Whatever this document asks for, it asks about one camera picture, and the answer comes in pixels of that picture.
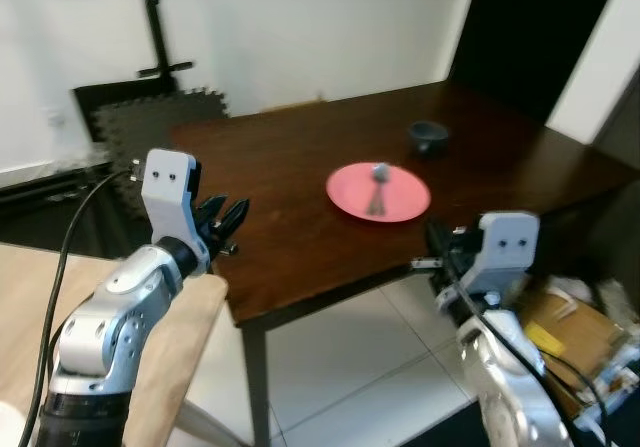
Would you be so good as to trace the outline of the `black door panel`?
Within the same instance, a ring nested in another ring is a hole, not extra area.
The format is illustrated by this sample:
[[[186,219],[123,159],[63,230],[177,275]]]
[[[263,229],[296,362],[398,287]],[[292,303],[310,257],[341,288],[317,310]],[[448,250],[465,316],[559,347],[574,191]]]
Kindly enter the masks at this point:
[[[449,81],[547,122],[607,2],[470,0]]]

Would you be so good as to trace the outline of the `brown cardboard box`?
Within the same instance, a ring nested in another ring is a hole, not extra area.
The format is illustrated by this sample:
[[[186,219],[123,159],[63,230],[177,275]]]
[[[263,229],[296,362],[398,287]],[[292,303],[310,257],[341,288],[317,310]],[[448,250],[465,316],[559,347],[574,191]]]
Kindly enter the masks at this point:
[[[540,348],[554,377],[572,386],[588,405],[595,397],[570,369],[594,380],[599,393],[608,395],[613,383],[599,375],[626,341],[614,320],[593,306],[589,293],[577,279],[547,277],[527,284],[515,300],[524,333]]]

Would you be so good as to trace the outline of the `silver metal spoon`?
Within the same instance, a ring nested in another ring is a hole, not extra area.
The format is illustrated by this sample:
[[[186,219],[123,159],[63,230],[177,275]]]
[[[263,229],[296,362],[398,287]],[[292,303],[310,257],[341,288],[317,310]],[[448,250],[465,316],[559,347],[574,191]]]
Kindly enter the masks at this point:
[[[371,217],[384,217],[387,214],[385,208],[385,186],[390,179],[390,165],[387,163],[376,163],[371,169],[372,191],[366,213]]]

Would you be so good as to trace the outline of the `dark blue cup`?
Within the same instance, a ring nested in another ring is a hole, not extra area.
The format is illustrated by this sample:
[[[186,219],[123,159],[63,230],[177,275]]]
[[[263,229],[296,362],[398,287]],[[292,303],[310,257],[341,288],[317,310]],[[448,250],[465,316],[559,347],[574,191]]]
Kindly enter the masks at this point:
[[[443,153],[451,140],[447,127],[433,121],[417,121],[408,127],[413,151],[420,156],[433,156]]]

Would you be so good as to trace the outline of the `dark brown wooden table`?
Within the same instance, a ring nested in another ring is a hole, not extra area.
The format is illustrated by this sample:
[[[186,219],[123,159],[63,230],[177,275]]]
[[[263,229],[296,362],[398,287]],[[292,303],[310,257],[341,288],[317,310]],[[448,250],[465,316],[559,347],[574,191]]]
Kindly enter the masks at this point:
[[[590,226],[604,197],[637,178],[630,165],[451,81],[179,124],[172,144],[201,163],[202,194],[250,200],[233,235],[237,254],[215,272],[242,334],[257,447],[271,439],[269,331],[396,281],[428,251],[422,219],[370,222],[337,208],[330,173],[401,165],[428,185],[428,218],[447,226],[493,210],[580,210]]]

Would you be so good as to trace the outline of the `black metal stand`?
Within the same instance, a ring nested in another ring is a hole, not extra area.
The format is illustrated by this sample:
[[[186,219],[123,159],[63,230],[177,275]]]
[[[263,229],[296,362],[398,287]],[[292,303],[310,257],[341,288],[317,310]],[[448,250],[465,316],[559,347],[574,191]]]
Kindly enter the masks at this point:
[[[170,62],[169,51],[166,49],[166,41],[163,30],[163,18],[160,13],[160,0],[143,0],[143,9],[145,9],[148,34],[152,49],[156,59],[155,67],[140,69],[137,76],[140,78],[156,77],[161,80],[174,81],[174,73],[189,69],[195,66],[191,60],[187,62],[172,63]]]

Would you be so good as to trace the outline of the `pink round plate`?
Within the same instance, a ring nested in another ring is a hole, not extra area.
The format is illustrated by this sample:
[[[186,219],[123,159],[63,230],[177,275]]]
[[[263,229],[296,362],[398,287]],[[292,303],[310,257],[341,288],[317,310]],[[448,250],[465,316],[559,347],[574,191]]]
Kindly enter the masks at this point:
[[[387,182],[381,183],[384,213],[369,213],[372,195],[378,190],[374,171],[376,165],[380,164],[349,164],[330,173],[325,183],[326,195],[344,213],[372,222],[406,222],[424,214],[431,201],[428,186],[415,173],[392,164],[385,164],[388,179]]]

